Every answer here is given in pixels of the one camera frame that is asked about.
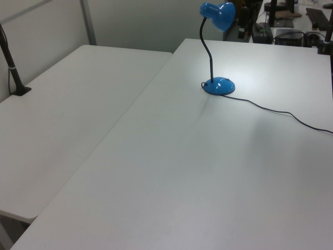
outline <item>desk lamp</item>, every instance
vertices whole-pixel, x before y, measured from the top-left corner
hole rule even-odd
[[[15,85],[16,85],[16,91],[14,91],[12,93],[12,95],[18,95],[18,96],[22,96],[24,95],[26,92],[30,91],[31,88],[30,87],[25,87],[20,79],[19,73],[17,72],[16,66],[14,64],[14,61],[12,59],[12,56],[10,54],[9,48],[8,48],[8,42],[7,42],[7,37],[6,34],[0,24],[0,46],[2,49],[2,52],[5,55],[7,64],[8,64],[8,69],[11,72],[12,78],[15,81]]]
[[[213,95],[227,95],[235,90],[235,85],[232,81],[224,77],[213,76],[213,58],[208,50],[206,43],[202,37],[202,28],[207,18],[212,21],[215,27],[220,31],[227,30],[233,23],[235,18],[235,6],[233,3],[223,3],[220,5],[213,5],[204,3],[200,7],[200,14],[203,16],[203,21],[200,27],[200,39],[209,55],[210,62],[210,79],[203,83],[203,89]]]

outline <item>table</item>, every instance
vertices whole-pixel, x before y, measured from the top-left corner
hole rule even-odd
[[[0,104],[0,214],[31,223],[170,58],[82,46]]]
[[[258,17],[257,23],[265,22],[265,20],[268,23],[269,15],[267,15],[267,19],[266,19],[266,12],[264,12],[264,4],[269,3],[269,2],[270,2],[270,0],[264,0],[263,1],[262,5],[261,5],[261,8],[260,8],[260,11],[259,11],[259,15],[261,13],[264,13],[264,14],[262,14],[261,16]],[[323,5],[324,4],[330,4],[330,3],[332,3],[332,1],[330,1],[330,0],[318,0],[318,2],[315,3],[312,6],[305,5],[305,4],[296,4],[295,7],[294,7],[294,10],[295,10],[295,12],[298,12],[298,13],[302,14],[302,17],[293,19],[292,22],[293,22],[294,28],[275,28],[275,27],[272,27],[271,30],[272,30],[272,33],[273,33],[273,37],[275,37],[277,29],[295,29],[295,30],[301,30],[304,33],[313,31],[312,30],[312,23],[311,23],[309,17],[306,15],[306,8],[321,9],[323,11],[323,13],[325,14],[325,16],[327,17],[327,19],[329,20],[332,10],[331,9],[324,9]],[[326,31],[316,30],[315,32],[319,32],[324,36],[326,35]]]
[[[328,56],[207,45],[231,96],[333,129]],[[209,95],[207,78],[206,51],[186,39],[13,250],[331,249],[333,136]]]

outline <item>wall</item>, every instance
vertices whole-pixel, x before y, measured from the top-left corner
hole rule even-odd
[[[173,53],[185,38],[199,39],[204,0],[86,1],[97,45]],[[203,37],[222,40],[222,32],[207,21]]]
[[[9,49],[25,85],[88,44],[79,0],[52,0],[3,25]],[[0,52],[0,102],[8,94],[8,67]],[[11,78],[11,89],[15,89]]]

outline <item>blue lamp base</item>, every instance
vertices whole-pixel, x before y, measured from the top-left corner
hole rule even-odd
[[[202,87],[212,95],[227,95],[235,91],[235,84],[224,77],[214,77],[213,82],[209,79]]]

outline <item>lamp shade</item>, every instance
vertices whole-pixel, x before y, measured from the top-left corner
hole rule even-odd
[[[233,3],[213,5],[204,3],[200,7],[200,14],[212,21],[220,31],[227,30],[233,23],[236,9]]]

